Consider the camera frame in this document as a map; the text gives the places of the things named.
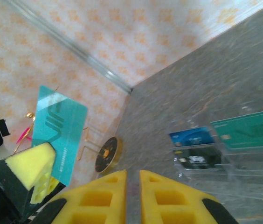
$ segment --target orange floral pattern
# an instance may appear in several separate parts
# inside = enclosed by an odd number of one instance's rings
[[[68,14],[72,21],[79,21],[76,11]],[[54,22],[65,24],[59,11],[52,10],[49,16]],[[77,41],[88,38],[87,32],[76,31]],[[104,43],[107,41],[99,31],[93,39]],[[109,60],[105,49],[100,54]],[[119,53],[121,58],[126,59],[124,55],[125,52]],[[31,120],[24,118],[24,115],[27,110],[35,110],[40,85],[51,89],[58,87],[59,92],[88,107],[89,124],[101,132],[100,136],[90,133],[93,142],[102,144],[101,139],[114,135],[127,94],[11,8],[0,4],[0,119],[6,119],[11,133],[4,138],[10,152],[15,149],[18,137],[31,125]],[[29,144],[29,141],[24,141],[21,148],[27,148]],[[96,177],[96,156],[94,152],[85,150],[81,161],[76,162],[71,186]]]
[[[25,2],[131,86],[263,8],[263,0]]]

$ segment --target clear acrylic stand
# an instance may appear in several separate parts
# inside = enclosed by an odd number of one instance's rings
[[[171,132],[189,128],[208,126],[221,151],[219,169],[185,169],[175,158],[175,168],[179,171],[179,181],[214,195],[238,196],[263,200],[263,147],[249,150],[230,151],[221,143],[210,122],[238,117],[263,111],[263,99],[204,112],[171,122]]]

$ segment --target marble surface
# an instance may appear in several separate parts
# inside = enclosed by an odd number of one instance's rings
[[[213,111],[229,115],[263,108],[263,10],[138,84],[117,129],[124,153],[116,170],[128,171],[127,223],[140,223],[138,171],[147,169],[215,192],[240,223],[263,223],[263,178],[230,182],[225,175],[197,175],[191,182],[174,167],[167,134],[174,128],[208,125]]]

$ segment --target green card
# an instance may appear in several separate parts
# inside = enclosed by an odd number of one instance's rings
[[[76,155],[87,116],[78,102],[41,86],[35,114],[32,146],[49,142],[56,152],[52,176],[70,184]]]
[[[263,112],[211,122],[229,150],[263,147]]]

